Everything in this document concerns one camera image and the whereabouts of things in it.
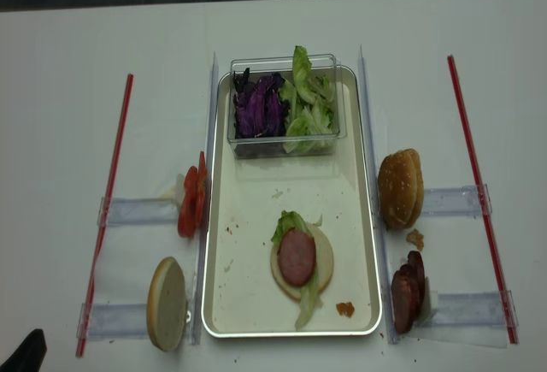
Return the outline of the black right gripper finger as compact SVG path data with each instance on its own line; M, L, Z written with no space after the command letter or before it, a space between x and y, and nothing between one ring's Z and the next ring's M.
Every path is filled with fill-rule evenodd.
M1 365L1 372L39 372L46 355L44 330L34 329Z

